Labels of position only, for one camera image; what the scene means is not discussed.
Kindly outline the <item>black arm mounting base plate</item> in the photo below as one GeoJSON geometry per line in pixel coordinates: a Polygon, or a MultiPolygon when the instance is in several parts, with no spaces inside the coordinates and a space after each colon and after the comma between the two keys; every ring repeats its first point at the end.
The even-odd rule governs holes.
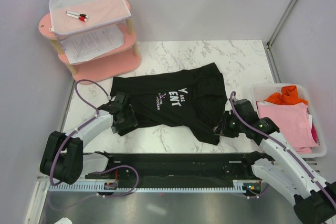
{"type": "Polygon", "coordinates": [[[117,179],[125,187],[230,187],[234,180],[258,180],[248,158],[252,153],[126,154],[103,153],[107,168],[117,171],[88,174],[86,179],[117,179]]]}

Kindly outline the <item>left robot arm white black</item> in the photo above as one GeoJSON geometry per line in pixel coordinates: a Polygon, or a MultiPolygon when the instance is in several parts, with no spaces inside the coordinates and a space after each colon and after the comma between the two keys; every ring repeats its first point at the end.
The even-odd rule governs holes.
{"type": "Polygon", "coordinates": [[[77,181],[83,171],[83,149],[100,133],[111,128],[119,133],[138,125],[131,105],[104,104],[96,113],[67,132],[52,132],[47,140],[40,172],[52,186],[77,181]]]}

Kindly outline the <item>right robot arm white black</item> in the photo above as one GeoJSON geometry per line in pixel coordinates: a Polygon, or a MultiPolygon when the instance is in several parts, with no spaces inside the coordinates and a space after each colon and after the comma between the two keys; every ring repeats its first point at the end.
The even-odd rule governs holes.
{"type": "Polygon", "coordinates": [[[302,223],[325,223],[335,217],[335,183],[311,168],[271,119],[260,119],[256,113],[241,118],[226,111],[214,133],[230,138],[244,133],[262,149],[244,155],[241,174],[248,179],[256,176],[282,194],[302,223]]]}

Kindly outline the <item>black printed t-shirt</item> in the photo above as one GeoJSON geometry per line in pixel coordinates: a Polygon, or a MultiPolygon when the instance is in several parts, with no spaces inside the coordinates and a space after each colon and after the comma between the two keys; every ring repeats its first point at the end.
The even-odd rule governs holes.
{"type": "Polygon", "coordinates": [[[130,96],[137,128],[185,126],[198,141],[218,145],[213,129],[219,125],[227,102],[223,74],[215,63],[191,70],[114,77],[111,96],[130,96]]]}

